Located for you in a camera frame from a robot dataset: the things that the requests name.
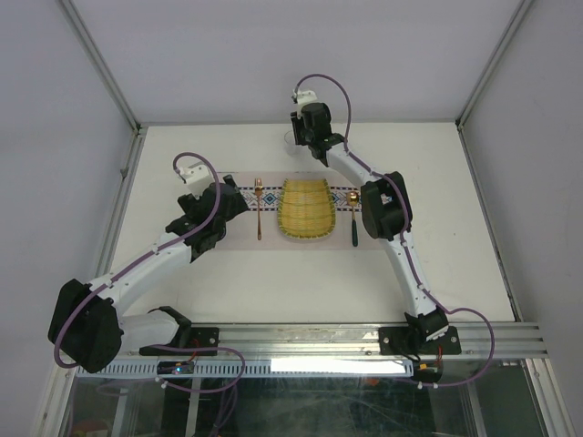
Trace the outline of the patterned white placemat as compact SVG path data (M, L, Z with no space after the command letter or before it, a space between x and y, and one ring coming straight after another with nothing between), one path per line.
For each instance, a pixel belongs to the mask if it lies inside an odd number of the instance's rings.
M332 172L265 172L260 174L263 185L261 196L262 240L257 240L257 211L254 194L255 174L238 172L233 175L245 198L249 211L227 224L225 238L217 244L218 250L346 250L353 249L351 208L346 203L346 194L356 187L346 178ZM282 185L285 179L325 178L332 192L336 212L334 231L326 238L298 240L285 237L279 230L277 213ZM372 239L362 223L361 208L356 208L359 250L379 249L378 241Z

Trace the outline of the rose gold fork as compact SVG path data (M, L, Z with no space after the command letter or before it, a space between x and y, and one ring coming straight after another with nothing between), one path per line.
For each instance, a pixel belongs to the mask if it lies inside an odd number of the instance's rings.
M262 227L261 227L261 196L263 193L263 185L261 178L255 178L254 180L254 194L256 197L256 211L257 211L257 240L262 240Z

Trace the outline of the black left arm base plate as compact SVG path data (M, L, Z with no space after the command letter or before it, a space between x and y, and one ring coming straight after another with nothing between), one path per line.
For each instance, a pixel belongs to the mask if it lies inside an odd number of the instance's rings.
M216 356L220 343L218 327L190 327L179 329L168 344L155 344L140 348L141 356Z

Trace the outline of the clear drinking glass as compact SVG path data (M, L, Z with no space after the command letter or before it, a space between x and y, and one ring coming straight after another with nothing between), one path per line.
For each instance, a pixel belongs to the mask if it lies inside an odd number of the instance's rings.
M295 136L292 130L284 134L284 150L290 156L296 156L300 153L302 147L296 144Z

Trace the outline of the gold spoon green handle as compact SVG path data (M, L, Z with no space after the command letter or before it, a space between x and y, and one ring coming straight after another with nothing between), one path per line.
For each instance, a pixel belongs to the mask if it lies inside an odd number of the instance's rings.
M360 198L360 195L355 190L348 192L346 195L347 205L351 208L352 244L355 248L359 246L358 225L357 225L357 220L356 220L356 208L358 207L358 204L359 204L359 198Z

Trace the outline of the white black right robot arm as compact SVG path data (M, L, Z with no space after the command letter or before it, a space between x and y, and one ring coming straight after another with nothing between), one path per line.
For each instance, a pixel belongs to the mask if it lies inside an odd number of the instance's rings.
M430 296L416 255L412 211L404 179L383 174L358 158L346 137L332 131L332 116L322 102L298 103L291 113L295 144L306 146L322 162L360 189L363 226L383 247L404 295L408 344L428 352L449 329L445 311Z

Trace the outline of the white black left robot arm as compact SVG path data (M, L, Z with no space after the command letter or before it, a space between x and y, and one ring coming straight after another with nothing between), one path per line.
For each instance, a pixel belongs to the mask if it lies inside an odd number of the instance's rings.
M153 249L89 283L72 279L61 288L47 337L85 371L104 370L120 352L170 355L207 346L191 321L170 306L127 314L162 279L214 249L228 222L249 209L230 175L178 203L182 216L166 226Z

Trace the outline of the yellow woven pattern plate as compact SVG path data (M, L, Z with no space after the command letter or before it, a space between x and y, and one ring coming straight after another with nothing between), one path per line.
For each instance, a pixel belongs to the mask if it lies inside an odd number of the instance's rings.
M336 212L327 180L285 179L277 221L280 232L290 239L328 237L335 229Z

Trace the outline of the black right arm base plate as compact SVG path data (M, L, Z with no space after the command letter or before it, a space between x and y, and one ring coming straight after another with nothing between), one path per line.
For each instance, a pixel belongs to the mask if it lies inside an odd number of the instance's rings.
M436 340L421 340L420 335L409 326L381 327L378 342L382 355L459 355L461 346L457 329L450 326L444 336Z

